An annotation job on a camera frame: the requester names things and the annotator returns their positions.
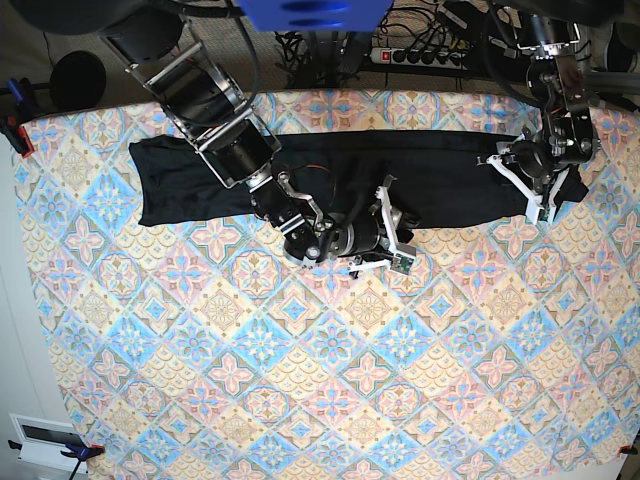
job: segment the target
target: wire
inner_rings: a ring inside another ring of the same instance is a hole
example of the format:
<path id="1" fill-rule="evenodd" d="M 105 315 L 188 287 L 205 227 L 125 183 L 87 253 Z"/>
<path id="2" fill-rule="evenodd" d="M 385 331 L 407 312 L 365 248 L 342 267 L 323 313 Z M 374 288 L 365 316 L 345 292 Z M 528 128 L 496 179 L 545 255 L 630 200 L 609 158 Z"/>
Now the wire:
<path id="1" fill-rule="evenodd" d="M 49 57 L 49 63 L 51 64 L 52 68 L 55 68 L 56 65 L 51 59 L 51 46 L 49 45 L 49 38 L 47 37 L 47 34 L 45 32 L 42 32 L 42 36 L 44 37 L 44 41 L 47 44 L 47 57 Z"/>
<path id="2" fill-rule="evenodd" d="M 73 472 L 71 472 L 71 476 L 69 477 L 69 480 L 73 480 L 73 478 L 76 476 L 76 473 L 78 472 L 78 468 L 80 467 L 81 463 L 82 463 L 82 461 L 78 460 L 78 463 L 76 463 L 76 466 L 73 469 Z"/>
<path id="3" fill-rule="evenodd" d="M 351 210 L 340 225 L 341 228 L 346 229 L 351 226 L 360 211 L 364 208 L 365 202 L 366 193 L 362 190 L 359 190 L 356 196 L 356 200 L 353 202 L 353 207 L 351 207 Z"/>
<path id="4" fill-rule="evenodd" d="M 336 191 L 338 189 L 338 179 L 336 178 L 334 173 L 331 170 L 329 170 L 327 167 L 323 165 L 316 165 L 315 163 L 310 163 L 309 165 L 302 165 L 300 167 L 296 167 L 293 170 L 291 170 L 291 172 L 292 173 L 297 172 L 298 170 L 302 170 L 303 168 L 317 168 L 318 170 L 323 170 L 329 174 L 329 176 L 333 180 L 333 195 L 331 196 L 331 202 L 329 203 L 329 206 L 331 207 L 333 205 L 333 202 L 336 199 Z"/>
<path id="5" fill-rule="evenodd" d="M 231 0 L 225 0 L 225 2 L 228 6 L 231 5 Z M 253 64 L 253 87 L 251 89 L 251 95 L 246 100 L 244 106 L 240 110 L 238 110 L 237 112 L 231 113 L 226 117 L 221 118 L 220 120 L 217 120 L 216 123 L 214 124 L 198 122 L 192 118 L 183 117 L 182 115 L 178 115 L 172 110 L 169 110 L 174 116 L 176 116 L 183 122 L 191 123 L 192 125 L 196 125 L 197 127 L 204 127 L 204 128 L 213 128 L 221 125 L 222 123 L 232 122 L 235 119 L 244 115 L 247 112 L 247 110 L 249 110 L 252 107 L 253 102 L 256 99 L 256 96 L 258 95 L 258 89 L 260 87 L 260 77 L 261 77 L 260 61 L 258 60 L 258 54 L 256 53 L 256 48 L 253 45 L 253 42 L 251 41 L 251 37 L 249 37 L 249 33 L 247 33 L 247 29 L 242 24 L 242 20 L 240 20 L 239 18 L 234 18 L 233 20 L 234 22 L 236 22 L 236 26 L 240 31 L 240 35 L 242 36 L 244 43 L 247 45 L 247 49 L 249 50 L 249 56 L 251 57 L 251 63 Z"/>
<path id="6" fill-rule="evenodd" d="M 411 30 L 406 25 L 403 25 L 402 23 L 389 23 L 387 25 L 384 25 L 383 27 L 380 28 L 380 33 L 384 33 L 385 35 L 387 35 L 387 32 L 389 31 L 389 28 L 403 28 L 407 32 L 409 32 L 410 36 L 412 36 L 413 38 L 416 38 L 418 36 L 418 34 L 416 32 Z"/>
<path id="7" fill-rule="evenodd" d="M 434 26 L 429 27 L 427 30 L 425 30 L 420 35 L 418 35 L 411 45 L 405 48 L 405 52 L 409 52 L 413 50 L 414 47 L 416 47 L 418 43 L 422 41 L 422 37 L 425 37 L 427 34 L 431 33 L 431 35 L 429 36 L 429 39 L 426 42 L 423 42 L 425 46 L 429 46 L 429 44 L 431 43 L 431 40 L 433 40 L 433 37 L 435 36 L 437 31 L 438 31 L 438 28 Z"/>
<path id="8" fill-rule="evenodd" d="M 460 43 L 460 39 L 456 38 L 453 43 L 448 47 L 449 52 L 447 53 L 447 56 L 445 57 L 445 60 L 449 60 L 451 58 L 451 56 L 456 53 L 458 50 L 458 44 Z"/>
<path id="9" fill-rule="evenodd" d="M 441 38 L 440 43 L 432 44 L 431 40 L 438 32 L 442 33 L 442 37 L 440 37 Z M 424 52 L 427 51 L 427 48 L 436 47 L 434 48 L 433 52 L 437 55 L 438 53 L 440 53 L 440 50 L 442 50 L 442 47 L 444 47 L 446 40 L 447 40 L 447 30 L 444 27 L 444 25 L 440 25 L 436 27 L 435 30 L 431 33 L 431 36 L 429 37 L 429 39 L 426 42 L 423 42 L 424 45 L 422 46 L 422 48 L 420 48 L 418 53 L 422 55 Z"/>
<path id="10" fill-rule="evenodd" d="M 306 45 L 299 32 L 274 32 L 276 41 L 282 47 L 279 52 L 282 63 L 276 63 L 276 67 L 284 70 L 288 74 L 285 89 L 293 88 L 296 85 L 298 74 L 303 66 L 310 60 L 309 52 L 300 53 L 300 48 Z"/>
<path id="11" fill-rule="evenodd" d="M 585 42 L 585 44 L 584 44 L 584 45 L 582 45 L 578 50 L 576 50 L 576 51 L 575 51 L 575 52 L 573 52 L 573 53 L 577 55 L 578 53 L 581 53 L 581 52 L 582 52 L 585 48 L 587 48 L 589 45 L 591 45 L 591 39 L 587 40 L 587 41 Z"/>
<path id="12" fill-rule="evenodd" d="M 482 27 L 482 57 L 484 60 L 484 65 L 487 68 L 487 71 L 489 72 L 489 75 L 491 75 L 491 78 L 493 78 L 493 80 L 505 91 L 505 93 L 507 93 L 507 95 L 515 98 L 519 102 L 526 103 L 527 105 L 530 105 L 534 108 L 541 108 L 541 105 L 537 100 L 530 98 L 527 95 L 524 95 L 518 92 L 515 88 L 513 88 L 509 83 L 509 81 L 506 78 L 504 78 L 494 68 L 493 64 L 491 63 L 491 55 L 489 52 L 489 23 L 490 22 L 491 22 L 491 16 L 486 15 L 484 20 L 484 25 Z"/>

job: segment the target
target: black cloth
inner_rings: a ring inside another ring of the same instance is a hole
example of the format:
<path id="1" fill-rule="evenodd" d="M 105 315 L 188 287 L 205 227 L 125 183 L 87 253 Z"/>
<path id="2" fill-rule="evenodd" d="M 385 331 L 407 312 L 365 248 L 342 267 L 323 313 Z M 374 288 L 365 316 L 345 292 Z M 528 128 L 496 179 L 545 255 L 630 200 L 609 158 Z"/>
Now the black cloth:
<path id="1" fill-rule="evenodd" d="M 359 195 L 373 203 L 387 174 L 397 178 L 392 204 L 419 218 L 418 228 L 467 227 L 524 214 L 525 197 L 477 157 L 514 137 L 471 132 L 364 131 L 282 135 L 274 170 L 325 212 L 347 213 Z M 140 224 L 153 226 L 252 213 L 246 186 L 224 188 L 184 140 L 160 136 L 130 145 L 144 205 Z M 587 188 L 573 168 L 558 200 L 580 201 Z"/>

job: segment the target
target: table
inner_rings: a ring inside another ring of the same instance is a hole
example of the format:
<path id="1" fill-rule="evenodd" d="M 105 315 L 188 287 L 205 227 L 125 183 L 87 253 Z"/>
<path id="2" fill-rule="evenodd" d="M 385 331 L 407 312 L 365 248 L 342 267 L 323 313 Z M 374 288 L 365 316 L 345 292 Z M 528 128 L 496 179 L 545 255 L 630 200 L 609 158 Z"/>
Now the table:
<path id="1" fill-rule="evenodd" d="M 262 94 L 277 134 L 518 135 L 511 99 Z M 287 263 L 252 217 L 143 228 L 130 142 L 176 134 L 155 104 L 27 125 L 16 201 L 64 402 L 106 455 L 91 478 L 486 479 L 614 460 L 640 428 L 639 118 L 592 115 L 588 197 L 416 232 L 408 277 Z"/>

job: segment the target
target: blue device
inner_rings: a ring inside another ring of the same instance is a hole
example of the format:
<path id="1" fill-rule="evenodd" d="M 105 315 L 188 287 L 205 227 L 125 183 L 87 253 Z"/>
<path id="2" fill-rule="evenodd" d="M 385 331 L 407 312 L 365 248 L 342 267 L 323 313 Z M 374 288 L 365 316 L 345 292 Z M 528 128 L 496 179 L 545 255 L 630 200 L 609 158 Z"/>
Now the blue device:
<path id="1" fill-rule="evenodd" d="M 373 32 L 393 0 L 238 0 L 256 30 Z"/>

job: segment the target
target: power strip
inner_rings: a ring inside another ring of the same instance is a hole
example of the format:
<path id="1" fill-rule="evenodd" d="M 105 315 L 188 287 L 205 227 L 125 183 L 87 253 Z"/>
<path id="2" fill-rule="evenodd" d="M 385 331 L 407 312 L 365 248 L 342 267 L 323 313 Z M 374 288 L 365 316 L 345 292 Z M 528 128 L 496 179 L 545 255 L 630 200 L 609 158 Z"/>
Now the power strip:
<path id="1" fill-rule="evenodd" d="M 406 51 L 404 48 L 374 47 L 369 54 L 371 63 L 379 65 L 407 65 L 412 67 L 435 67 L 466 70 L 462 65 L 462 54 L 441 49 L 438 54 L 433 50 L 420 53 L 419 50 Z"/>

